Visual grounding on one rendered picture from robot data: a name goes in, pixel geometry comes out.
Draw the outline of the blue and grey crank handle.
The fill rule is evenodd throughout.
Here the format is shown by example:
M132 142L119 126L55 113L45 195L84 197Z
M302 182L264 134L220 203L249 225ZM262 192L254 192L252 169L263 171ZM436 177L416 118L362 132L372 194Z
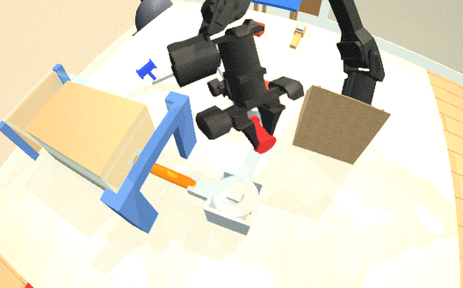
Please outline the blue and grey crank handle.
M141 67L139 70L137 69L136 73L138 74L138 76L140 76L140 79L142 80L144 79L143 77L146 76L147 74L151 76L153 85L155 85L156 83L160 83L161 81L167 80L174 76L172 73L172 69L164 73L161 73L158 76L154 76L151 72L151 70L154 68L157 69L156 65L154 64L153 61L151 61L151 59L149 59L149 62L146 63L145 66Z

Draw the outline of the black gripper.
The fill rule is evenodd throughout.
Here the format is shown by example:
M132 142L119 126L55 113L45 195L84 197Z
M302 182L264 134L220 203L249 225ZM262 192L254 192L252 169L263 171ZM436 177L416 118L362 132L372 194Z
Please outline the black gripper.
M216 140L230 132L233 127L237 132L243 132L251 145L257 149L259 142L255 122L249 119L248 111L257 108L265 131L273 136L279 122L284 104L280 96L287 94L292 101L305 96L300 81L281 76L265 86L266 68L261 62L240 69L224 69L223 77L228 80L231 98L234 105L220 109L213 105L197 113L198 129L209 139Z

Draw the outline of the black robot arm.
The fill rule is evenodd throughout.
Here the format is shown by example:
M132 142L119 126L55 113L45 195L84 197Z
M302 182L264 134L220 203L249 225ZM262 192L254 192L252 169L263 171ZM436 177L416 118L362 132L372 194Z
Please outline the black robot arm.
M206 0L200 8L203 20L198 35L166 47L179 88L217 74L221 60L224 69L247 68L260 62L253 33L265 27L252 18L211 40L213 35L244 17L250 3L251 0ZM382 83L386 76L375 39L363 27L354 0L329 0L329 3L341 30L336 47L347 75L341 95L372 106L376 82ZM215 77L206 84L213 97L222 94L232 101L226 78L220 81Z

